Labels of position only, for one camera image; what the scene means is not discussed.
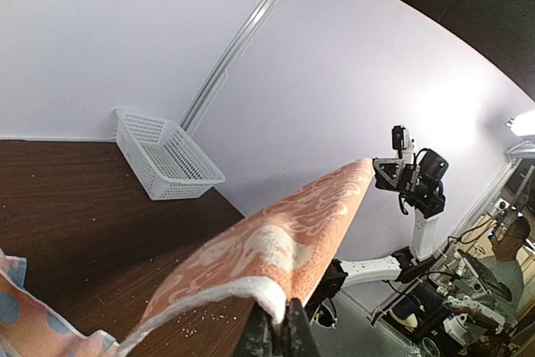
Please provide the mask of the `right aluminium frame post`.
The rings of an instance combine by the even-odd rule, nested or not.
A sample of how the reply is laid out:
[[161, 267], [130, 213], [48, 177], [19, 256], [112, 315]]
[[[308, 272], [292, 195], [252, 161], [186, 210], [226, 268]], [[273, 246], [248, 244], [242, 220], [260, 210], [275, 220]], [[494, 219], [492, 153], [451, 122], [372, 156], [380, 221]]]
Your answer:
[[211, 102], [217, 96], [217, 92], [224, 85], [227, 79], [227, 70], [232, 62], [245, 50], [248, 42], [262, 26], [276, 2], [277, 0], [259, 0], [206, 77], [181, 119], [180, 125], [189, 135], [193, 135], [196, 131]]

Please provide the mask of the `scattered rice crumbs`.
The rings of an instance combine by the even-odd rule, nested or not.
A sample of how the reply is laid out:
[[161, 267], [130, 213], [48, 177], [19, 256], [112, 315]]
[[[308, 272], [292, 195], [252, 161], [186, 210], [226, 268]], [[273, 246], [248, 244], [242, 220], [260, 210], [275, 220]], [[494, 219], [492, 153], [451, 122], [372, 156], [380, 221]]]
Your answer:
[[194, 335], [203, 330], [208, 330], [216, 324], [230, 324], [237, 321], [235, 314], [230, 314], [226, 307], [221, 311], [212, 311], [211, 309], [193, 309], [180, 314], [176, 318], [176, 326], [185, 339], [191, 339]]

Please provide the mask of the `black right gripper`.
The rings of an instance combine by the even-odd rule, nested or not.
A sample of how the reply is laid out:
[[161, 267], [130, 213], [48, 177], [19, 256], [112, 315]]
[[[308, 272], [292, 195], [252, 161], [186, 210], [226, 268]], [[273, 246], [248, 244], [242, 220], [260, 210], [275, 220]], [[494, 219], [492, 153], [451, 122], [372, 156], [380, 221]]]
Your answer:
[[403, 158], [374, 158], [375, 187], [394, 192], [415, 192], [420, 180], [420, 167], [405, 164]]

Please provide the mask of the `orange bunny pattern towel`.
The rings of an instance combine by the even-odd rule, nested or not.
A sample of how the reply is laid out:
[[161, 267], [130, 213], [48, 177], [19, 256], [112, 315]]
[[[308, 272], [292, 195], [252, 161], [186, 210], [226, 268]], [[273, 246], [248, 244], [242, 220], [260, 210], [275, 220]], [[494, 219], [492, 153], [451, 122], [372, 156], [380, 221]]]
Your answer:
[[158, 287], [117, 354], [178, 314], [229, 297], [254, 299], [280, 325], [288, 300], [310, 300], [374, 175], [371, 159], [351, 162], [206, 242]]

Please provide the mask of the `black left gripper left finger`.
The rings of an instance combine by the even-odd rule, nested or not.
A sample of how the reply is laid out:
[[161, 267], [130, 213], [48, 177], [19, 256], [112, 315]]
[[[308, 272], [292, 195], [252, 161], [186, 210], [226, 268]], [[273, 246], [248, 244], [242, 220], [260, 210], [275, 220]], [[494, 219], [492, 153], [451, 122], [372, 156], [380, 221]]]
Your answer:
[[255, 304], [248, 316], [242, 335], [233, 352], [234, 357], [273, 356], [272, 320], [259, 304]]

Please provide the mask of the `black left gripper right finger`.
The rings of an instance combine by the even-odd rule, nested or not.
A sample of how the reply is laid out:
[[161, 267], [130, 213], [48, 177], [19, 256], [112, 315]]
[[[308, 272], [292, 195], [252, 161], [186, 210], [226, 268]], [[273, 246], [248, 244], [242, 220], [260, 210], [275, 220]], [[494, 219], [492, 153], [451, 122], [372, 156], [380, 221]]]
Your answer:
[[301, 300], [288, 301], [280, 329], [282, 356], [314, 357], [318, 348], [312, 336], [308, 315]]

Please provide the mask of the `white plastic basket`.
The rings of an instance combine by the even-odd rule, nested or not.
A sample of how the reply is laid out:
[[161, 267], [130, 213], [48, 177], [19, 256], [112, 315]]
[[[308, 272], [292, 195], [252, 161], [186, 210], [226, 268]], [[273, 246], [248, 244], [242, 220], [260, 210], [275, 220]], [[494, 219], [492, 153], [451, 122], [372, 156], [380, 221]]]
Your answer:
[[197, 199], [226, 177], [175, 122], [118, 108], [115, 142], [152, 201]]

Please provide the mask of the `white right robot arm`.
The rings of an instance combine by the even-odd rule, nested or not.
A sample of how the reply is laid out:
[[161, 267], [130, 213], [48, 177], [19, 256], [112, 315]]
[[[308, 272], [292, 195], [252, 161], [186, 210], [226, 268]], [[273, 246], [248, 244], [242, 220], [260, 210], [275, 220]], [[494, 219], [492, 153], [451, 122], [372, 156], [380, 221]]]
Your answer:
[[382, 258], [350, 261], [333, 259], [305, 307], [310, 321], [318, 322], [324, 302], [331, 302], [342, 289], [360, 283], [416, 280], [435, 262], [432, 240], [446, 196], [442, 178], [449, 164], [435, 151], [424, 148], [415, 153], [397, 150], [396, 158], [374, 158], [374, 186], [394, 192], [403, 215], [414, 210], [410, 244]]

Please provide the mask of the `blue patchwork towel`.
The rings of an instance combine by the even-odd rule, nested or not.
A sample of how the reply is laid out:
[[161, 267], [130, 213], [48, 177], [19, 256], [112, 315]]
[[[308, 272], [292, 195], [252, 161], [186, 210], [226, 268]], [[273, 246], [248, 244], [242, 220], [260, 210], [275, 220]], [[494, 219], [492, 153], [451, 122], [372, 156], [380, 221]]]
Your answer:
[[89, 336], [25, 288], [27, 259], [1, 254], [2, 356], [115, 356], [119, 344], [98, 330]]

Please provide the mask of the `seated person in background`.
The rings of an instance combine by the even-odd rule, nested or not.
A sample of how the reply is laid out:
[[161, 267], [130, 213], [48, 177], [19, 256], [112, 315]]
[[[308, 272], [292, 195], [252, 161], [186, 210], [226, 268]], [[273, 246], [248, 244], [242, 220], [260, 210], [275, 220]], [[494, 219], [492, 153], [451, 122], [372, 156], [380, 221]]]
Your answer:
[[496, 280], [509, 289], [512, 300], [502, 302], [484, 297], [478, 298], [477, 301], [500, 314], [505, 319], [505, 327], [510, 327], [516, 322], [517, 308], [524, 290], [523, 274], [517, 254], [528, 239], [530, 231], [528, 220], [525, 217], [518, 217], [509, 225], [500, 240], [495, 237], [490, 239], [494, 255], [481, 260]]

